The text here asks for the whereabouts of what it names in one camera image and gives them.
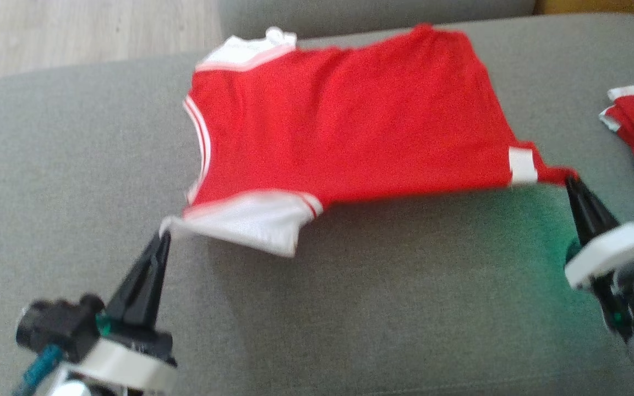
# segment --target blue cable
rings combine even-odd
[[[54,344],[48,344],[35,361],[28,366],[21,382],[11,393],[11,396],[33,396],[43,380],[52,373],[63,359],[63,349]]]

